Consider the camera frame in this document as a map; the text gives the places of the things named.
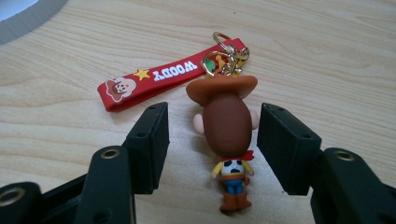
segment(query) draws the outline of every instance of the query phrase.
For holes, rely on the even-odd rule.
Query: red bandana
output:
[[[245,152],[243,156],[240,157],[221,157],[222,161],[236,161],[236,160],[251,161],[253,159],[254,159],[253,150],[248,150],[247,152]]]

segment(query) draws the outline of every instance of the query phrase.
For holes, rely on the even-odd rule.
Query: toy figurine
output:
[[[248,164],[253,151],[248,150],[251,131],[259,126],[259,116],[248,110],[242,101],[256,87],[252,76],[229,77],[215,75],[194,80],[187,86],[189,97],[204,108],[203,114],[193,118],[194,129],[205,135],[210,148],[221,157],[212,171],[212,177],[221,172],[227,186],[222,212],[251,206],[243,188],[250,182],[245,172],[254,175]]]

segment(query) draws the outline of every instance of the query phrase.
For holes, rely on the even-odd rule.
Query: metal key ring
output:
[[[208,54],[206,54],[206,56],[201,60],[201,66],[204,68],[204,70],[206,71],[206,73],[207,73],[207,75],[209,76],[209,77],[214,77],[215,76],[215,74],[214,73],[212,73],[211,71],[209,71],[209,69],[207,68],[207,65],[206,65],[206,61],[209,59],[209,57],[210,56],[212,56],[212,55],[221,55],[221,56],[224,56],[224,57],[227,57],[228,58],[228,62],[227,62],[227,64],[230,64],[231,65],[231,69],[230,69],[230,71],[227,71],[228,73],[227,74],[222,74],[222,75],[225,75],[225,76],[231,76],[234,72],[235,72],[235,68],[236,68],[236,58],[233,56],[233,55],[230,55],[230,54],[228,54],[228,53],[225,53],[225,52],[221,52],[221,51],[212,51],[212,52],[209,52]]]
[[[230,37],[228,37],[227,35],[224,35],[220,32],[215,32],[215,33],[213,33],[212,36],[213,36],[213,39],[216,41],[216,43],[218,43],[218,45],[220,45],[222,48],[224,48],[225,51],[227,51],[227,53],[232,54],[232,55],[236,54],[237,51],[235,48],[230,48],[228,46],[225,46],[221,41],[219,41],[219,37],[222,37],[226,40],[231,39]]]

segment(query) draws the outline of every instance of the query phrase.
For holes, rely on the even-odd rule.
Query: brown cowboy hat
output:
[[[111,96],[114,102],[119,102],[122,99],[122,93],[118,93],[114,91],[114,86],[116,86],[118,82],[114,80],[106,81],[107,86],[107,95]]]
[[[187,86],[186,91],[194,102],[205,106],[211,96],[223,92],[234,92],[244,99],[254,90],[257,82],[257,78],[252,76],[227,77],[217,75],[194,80]]]

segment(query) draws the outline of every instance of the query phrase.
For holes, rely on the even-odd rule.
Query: wooden table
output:
[[[218,158],[192,128],[202,108],[183,84],[120,113],[96,91],[104,81],[239,37],[251,53],[245,99],[287,108],[322,138],[362,156],[396,187],[394,1],[69,0],[29,35],[0,46],[0,187],[33,181],[43,192],[87,172],[92,154],[120,145],[149,105],[169,103],[170,145],[160,188],[136,196],[138,223],[314,223],[310,197],[283,192],[251,148],[253,206],[225,216]]]

